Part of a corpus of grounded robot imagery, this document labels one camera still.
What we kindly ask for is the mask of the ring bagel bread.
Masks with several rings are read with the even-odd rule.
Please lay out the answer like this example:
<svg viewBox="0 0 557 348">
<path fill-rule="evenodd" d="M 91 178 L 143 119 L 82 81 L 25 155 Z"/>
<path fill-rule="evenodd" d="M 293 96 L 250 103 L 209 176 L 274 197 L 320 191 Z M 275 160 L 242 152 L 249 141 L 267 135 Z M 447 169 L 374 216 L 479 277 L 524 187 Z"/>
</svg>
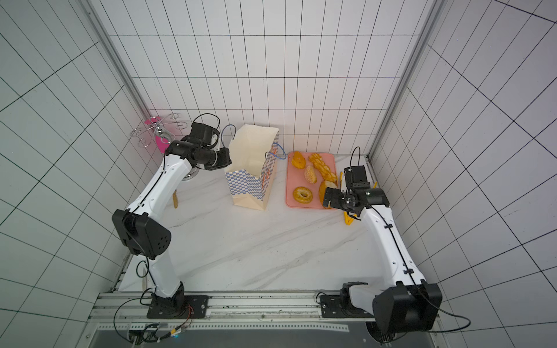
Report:
<svg viewBox="0 0 557 348">
<path fill-rule="evenodd" d="M 299 186 L 297 187 L 293 193 L 293 198 L 296 202 L 300 203 L 300 204 L 309 204 L 312 202 L 313 200 L 313 193 L 310 189 L 303 187 L 303 186 Z"/>
</svg>

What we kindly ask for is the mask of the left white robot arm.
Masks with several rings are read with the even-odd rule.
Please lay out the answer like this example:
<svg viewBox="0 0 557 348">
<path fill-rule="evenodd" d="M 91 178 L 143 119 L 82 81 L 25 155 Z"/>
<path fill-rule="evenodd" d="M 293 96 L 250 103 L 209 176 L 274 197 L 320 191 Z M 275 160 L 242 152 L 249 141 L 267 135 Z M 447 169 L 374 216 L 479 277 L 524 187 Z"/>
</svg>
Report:
<svg viewBox="0 0 557 348">
<path fill-rule="evenodd" d="M 166 204 L 197 166 L 214 171 L 231 163 L 226 147 L 215 150 L 174 141 L 166 149 L 158 172 L 138 198 L 128 208 L 114 211 L 112 222 L 119 239 L 144 264 L 142 275 L 154 286 L 148 318 L 182 318 L 189 311 L 184 284 L 178 279 L 168 253 L 172 235 L 160 221 Z"/>
</svg>

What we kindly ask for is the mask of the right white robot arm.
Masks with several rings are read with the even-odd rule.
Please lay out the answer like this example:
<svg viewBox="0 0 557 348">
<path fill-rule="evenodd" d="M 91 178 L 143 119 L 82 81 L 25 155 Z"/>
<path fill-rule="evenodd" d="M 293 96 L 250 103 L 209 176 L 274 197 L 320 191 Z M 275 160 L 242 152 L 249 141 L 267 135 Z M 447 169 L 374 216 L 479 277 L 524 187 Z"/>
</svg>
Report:
<svg viewBox="0 0 557 348">
<path fill-rule="evenodd" d="M 359 220 L 379 248 L 383 281 L 343 286 L 346 310 L 371 314 L 383 334 L 429 331 L 442 302 L 438 285 L 430 284 L 411 259 L 397 230 L 387 196 L 380 188 L 345 192 L 327 188 L 323 206 L 342 210 Z"/>
</svg>

